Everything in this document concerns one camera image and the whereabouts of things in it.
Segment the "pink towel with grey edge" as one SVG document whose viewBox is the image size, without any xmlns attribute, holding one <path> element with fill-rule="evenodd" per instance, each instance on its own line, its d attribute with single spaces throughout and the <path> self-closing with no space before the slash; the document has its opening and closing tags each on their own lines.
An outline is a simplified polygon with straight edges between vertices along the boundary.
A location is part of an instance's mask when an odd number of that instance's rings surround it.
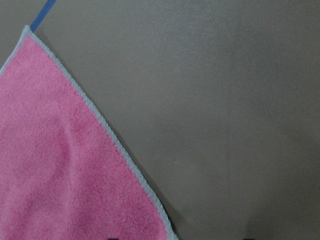
<svg viewBox="0 0 320 240">
<path fill-rule="evenodd" d="M 174 240 L 106 120 L 25 26 L 0 70 L 3 240 Z"/>
</svg>

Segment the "brown paper table mat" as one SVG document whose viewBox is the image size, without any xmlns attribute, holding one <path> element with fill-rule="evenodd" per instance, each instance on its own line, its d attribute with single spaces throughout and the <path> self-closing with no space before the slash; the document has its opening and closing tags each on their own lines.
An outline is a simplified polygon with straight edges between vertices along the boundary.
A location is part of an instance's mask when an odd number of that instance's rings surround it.
<svg viewBox="0 0 320 240">
<path fill-rule="evenodd" d="M 59 0 L 36 35 L 180 240 L 319 239 L 319 1 Z"/>
</svg>

